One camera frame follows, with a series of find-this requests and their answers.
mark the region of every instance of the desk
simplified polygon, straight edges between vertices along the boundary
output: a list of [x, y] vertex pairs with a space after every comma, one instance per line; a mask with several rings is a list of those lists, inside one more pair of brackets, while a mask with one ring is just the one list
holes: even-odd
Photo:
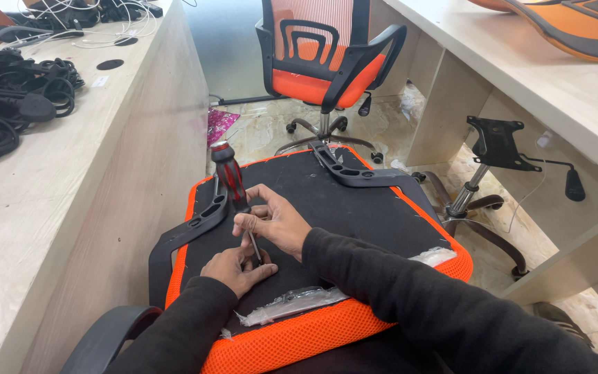
[[[527, 304], [598, 291], [598, 64], [553, 47], [517, 15], [467, 0], [384, 2], [409, 21], [406, 43], [416, 45], [409, 78], [427, 98], [406, 165], [453, 160], [463, 141], [476, 139], [465, 118], [477, 115], [523, 121], [514, 137], [530, 157], [540, 157], [534, 141], [550, 131], [544, 157], [571, 162], [581, 175], [581, 203], [564, 197], [559, 168], [523, 203], [560, 252], [500, 296]], [[517, 201], [541, 179], [491, 172]]]
[[[35, 124], [0, 158], [0, 373], [57, 373], [105, 311], [145, 305], [148, 253], [204, 177], [207, 84], [180, 0], [154, 4], [165, 16], [136, 44], [24, 48], [70, 59], [87, 84], [71, 115]], [[110, 59], [124, 64], [96, 70]]]

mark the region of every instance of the black sleeve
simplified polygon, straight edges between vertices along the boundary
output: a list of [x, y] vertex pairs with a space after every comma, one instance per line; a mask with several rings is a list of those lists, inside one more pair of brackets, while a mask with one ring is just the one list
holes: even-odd
[[237, 296], [210, 277], [192, 277], [153, 325], [104, 374], [199, 373]]
[[418, 261], [314, 228], [302, 262], [455, 373], [598, 373], [598, 354], [552, 322]]

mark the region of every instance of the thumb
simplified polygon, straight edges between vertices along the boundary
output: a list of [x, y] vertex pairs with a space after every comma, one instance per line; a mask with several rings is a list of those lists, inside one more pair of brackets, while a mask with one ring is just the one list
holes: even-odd
[[261, 280], [264, 280], [278, 272], [278, 266], [276, 264], [264, 264], [260, 265], [257, 268], [249, 271], [246, 274], [251, 287], [258, 283]]
[[253, 234], [266, 236], [269, 231], [269, 221], [264, 221], [252, 214], [239, 213], [235, 216], [235, 224]]

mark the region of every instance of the red and black screwdriver handle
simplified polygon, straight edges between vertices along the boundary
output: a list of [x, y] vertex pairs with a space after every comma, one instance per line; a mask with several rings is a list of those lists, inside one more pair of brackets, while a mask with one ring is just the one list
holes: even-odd
[[235, 150], [227, 143], [227, 140], [215, 142], [211, 145], [211, 160], [216, 164], [216, 173], [227, 189], [227, 194], [232, 202], [235, 214], [251, 213], [251, 206], [248, 205], [246, 190], [241, 183], [241, 171], [235, 160]]

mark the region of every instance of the marble floor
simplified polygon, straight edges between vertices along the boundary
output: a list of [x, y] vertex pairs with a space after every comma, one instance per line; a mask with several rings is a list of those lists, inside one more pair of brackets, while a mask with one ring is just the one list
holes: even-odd
[[[374, 97], [370, 114], [366, 117], [357, 114], [361, 103], [363, 99], [353, 107], [337, 112], [337, 115], [347, 117], [348, 125], [346, 131], [336, 131], [336, 134], [371, 142], [385, 157], [382, 164], [371, 163], [373, 167], [390, 168], [394, 160], [405, 162], [409, 155], [409, 141], [425, 104], [424, 97], [414, 86], [408, 84], [402, 95]], [[216, 109], [241, 115], [221, 138], [228, 139], [237, 153], [237, 161], [240, 164], [273, 156], [281, 146], [312, 135], [301, 126], [294, 134], [288, 134], [285, 125], [292, 119], [303, 118], [309, 123], [318, 124], [320, 118], [319, 107], [308, 106], [291, 98], [217, 106]], [[365, 147], [355, 146], [354, 148], [364, 158], [370, 155], [370, 151]], [[472, 151], [463, 144], [461, 151], [452, 162], [412, 166], [407, 169], [409, 172], [426, 170], [434, 172], [444, 183], [447, 192], [455, 196], [462, 184], [470, 180], [478, 167], [472, 160], [473, 156]], [[211, 162], [207, 163], [205, 171], [207, 175], [215, 171]], [[514, 244], [525, 256], [529, 269], [536, 268], [558, 252], [522, 207], [518, 208], [509, 230], [517, 201], [492, 174], [486, 174], [479, 186], [480, 190], [474, 199], [488, 194], [498, 194], [504, 198], [505, 204], [499, 210], [478, 210], [469, 218], [491, 226], [498, 235]], [[422, 188], [431, 203], [438, 205], [433, 187], [429, 183], [424, 183]], [[510, 270], [515, 264], [502, 250], [462, 225], [458, 227], [455, 238], [470, 252], [474, 262], [470, 284], [495, 294], [514, 283]], [[583, 332], [590, 336], [595, 351], [598, 352], [598, 294], [589, 289], [554, 304], [565, 310], [583, 329]]]

